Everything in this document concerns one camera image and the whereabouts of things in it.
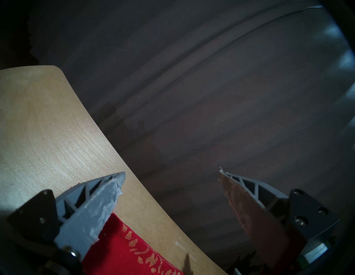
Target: light wood surface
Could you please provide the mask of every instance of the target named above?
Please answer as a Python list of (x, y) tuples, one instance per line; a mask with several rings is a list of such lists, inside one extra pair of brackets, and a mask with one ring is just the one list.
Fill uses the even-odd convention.
[(126, 171), (118, 217), (177, 268), (189, 254), (194, 274), (225, 274), (143, 187), (59, 68), (0, 71), (0, 123), (0, 211), (14, 211), (46, 188), (58, 196), (78, 182)]

